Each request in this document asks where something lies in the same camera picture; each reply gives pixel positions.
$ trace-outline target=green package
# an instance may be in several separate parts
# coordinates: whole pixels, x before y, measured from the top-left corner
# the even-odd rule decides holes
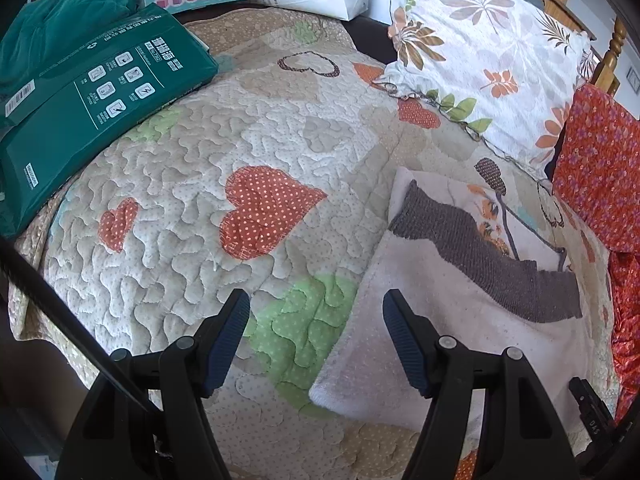
[[[101,150],[217,72],[198,41],[151,4],[21,81],[0,116],[0,234],[17,237]]]

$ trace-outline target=metal screw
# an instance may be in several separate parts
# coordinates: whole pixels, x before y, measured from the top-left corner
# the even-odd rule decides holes
[[[194,343],[193,337],[191,337],[190,335],[184,335],[180,339],[178,339],[178,341],[175,342],[175,345],[180,350],[185,350],[187,348],[191,348],[193,346],[193,343]]]
[[[522,359],[522,356],[524,354],[522,353],[522,350],[520,350],[519,348],[516,348],[515,346],[510,346],[509,348],[507,348],[507,355],[514,361],[517,361],[519,359]]]
[[[124,348],[118,348],[111,352],[111,359],[114,361],[122,361],[127,356],[127,351]]]
[[[442,346],[443,348],[446,348],[447,350],[451,350],[452,348],[455,348],[456,345],[458,344],[456,340],[453,339],[450,335],[442,336],[440,339],[438,339],[438,343],[440,343],[440,346]]]

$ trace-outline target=black cable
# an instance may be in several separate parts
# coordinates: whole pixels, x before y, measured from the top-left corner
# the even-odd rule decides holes
[[[0,236],[0,269],[57,326],[111,384],[150,416],[155,431],[162,432],[162,412],[127,377],[89,331],[78,321],[65,302],[33,267]]]

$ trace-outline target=pillow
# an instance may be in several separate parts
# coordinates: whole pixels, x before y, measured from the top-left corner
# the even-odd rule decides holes
[[[436,102],[538,180],[569,114],[589,47],[523,0],[392,0],[398,60],[376,83]]]

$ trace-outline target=wooden bed frame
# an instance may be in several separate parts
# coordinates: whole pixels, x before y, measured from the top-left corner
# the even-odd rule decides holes
[[[566,6],[567,0],[542,0],[545,6],[545,13],[558,20],[564,26],[576,31],[585,31],[589,35],[591,41],[596,37],[588,29],[588,27]],[[593,53],[599,60],[599,63],[591,78],[591,84],[604,90],[609,95],[616,94],[620,81],[614,74],[614,70],[618,64],[618,56],[622,52],[622,46],[625,43],[626,28],[619,18],[616,18],[609,49],[606,54],[601,57],[592,47]]]

